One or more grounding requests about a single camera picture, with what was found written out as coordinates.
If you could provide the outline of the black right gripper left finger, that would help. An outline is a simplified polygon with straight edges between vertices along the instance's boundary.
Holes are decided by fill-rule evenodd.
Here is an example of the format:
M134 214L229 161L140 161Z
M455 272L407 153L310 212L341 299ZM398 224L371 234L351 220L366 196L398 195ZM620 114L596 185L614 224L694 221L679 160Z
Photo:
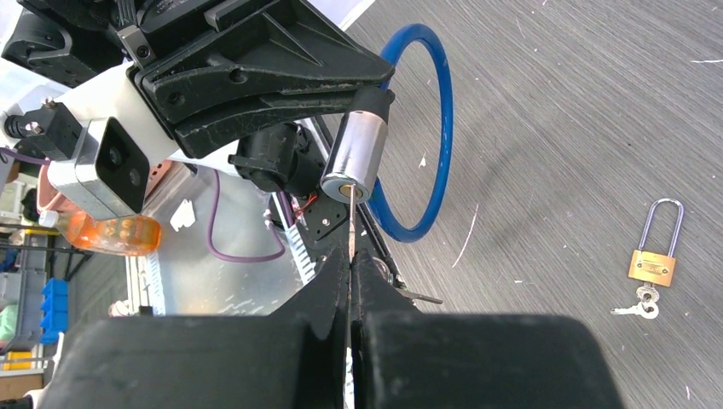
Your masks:
M65 353L45 408L341 408L347 252L272 314L97 321Z

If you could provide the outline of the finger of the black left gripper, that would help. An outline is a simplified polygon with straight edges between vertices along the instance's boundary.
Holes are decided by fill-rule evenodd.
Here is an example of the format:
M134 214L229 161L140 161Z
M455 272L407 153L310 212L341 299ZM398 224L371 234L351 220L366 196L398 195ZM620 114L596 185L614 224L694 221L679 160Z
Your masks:
M365 49L306 1L265 1L240 24L261 35L242 47L240 67L229 72L143 74L135 80L167 125L211 107L267 94L307 95L378 86L391 63Z
M211 107L173 128L179 147L190 158L203 158L232 141L268 127L318 115L344 112L355 89L307 95L267 94Z

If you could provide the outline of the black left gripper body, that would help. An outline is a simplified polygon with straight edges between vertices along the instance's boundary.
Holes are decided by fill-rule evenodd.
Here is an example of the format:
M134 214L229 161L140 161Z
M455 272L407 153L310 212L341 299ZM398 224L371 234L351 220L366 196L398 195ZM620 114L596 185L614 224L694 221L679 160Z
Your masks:
M261 35L240 24L265 1L134 1L119 6L119 37L143 74L229 72Z

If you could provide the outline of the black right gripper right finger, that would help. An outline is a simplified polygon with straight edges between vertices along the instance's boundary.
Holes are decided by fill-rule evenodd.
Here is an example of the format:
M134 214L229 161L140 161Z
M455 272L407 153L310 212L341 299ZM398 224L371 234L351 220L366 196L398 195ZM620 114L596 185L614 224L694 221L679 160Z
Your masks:
M366 251L350 268L359 408L621 408L595 336L550 314L425 314Z

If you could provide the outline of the small silver key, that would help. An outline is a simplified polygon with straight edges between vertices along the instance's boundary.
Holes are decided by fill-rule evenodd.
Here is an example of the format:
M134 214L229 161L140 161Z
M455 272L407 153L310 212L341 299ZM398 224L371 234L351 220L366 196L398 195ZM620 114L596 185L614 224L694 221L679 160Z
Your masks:
M350 216L349 216L349 234L348 234L348 248L349 248L349 261L350 264L354 262L356 253L356 184L349 185L350 193Z

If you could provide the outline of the blue cable lock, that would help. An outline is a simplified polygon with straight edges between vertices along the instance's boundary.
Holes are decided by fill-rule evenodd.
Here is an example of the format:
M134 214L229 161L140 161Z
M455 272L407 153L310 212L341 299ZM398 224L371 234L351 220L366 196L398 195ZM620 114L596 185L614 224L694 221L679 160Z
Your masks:
M389 82L356 91L329 154L321 177L321 190L329 198L348 205L368 204L382 230L401 243L422 239L432 228L442 207L454 145L454 92L448 58L437 34L424 24L400 28L387 41L380 56L396 66L405 49L420 43L434 65L440 97L440 147L437 173L428 204L411 228L396 218L378 178L389 134L393 94Z

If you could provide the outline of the silver key bunch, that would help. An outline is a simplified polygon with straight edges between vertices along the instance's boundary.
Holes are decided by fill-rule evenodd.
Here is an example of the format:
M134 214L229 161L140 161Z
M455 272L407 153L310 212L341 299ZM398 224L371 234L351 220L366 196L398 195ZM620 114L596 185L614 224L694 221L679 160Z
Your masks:
M645 283L636 290L639 301L632 307L613 308L610 313L612 315L637 315L647 320L655 319L660 310L657 302L660 294L653 284Z

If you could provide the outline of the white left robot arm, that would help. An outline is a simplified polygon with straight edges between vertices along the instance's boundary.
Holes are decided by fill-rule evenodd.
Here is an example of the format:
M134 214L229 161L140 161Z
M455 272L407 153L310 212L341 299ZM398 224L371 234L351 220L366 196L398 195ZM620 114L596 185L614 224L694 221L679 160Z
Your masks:
M232 141L239 174L304 197L321 165L292 122L346 110L392 64L306 1L25 1L2 56L73 90L133 60L130 81L190 158Z

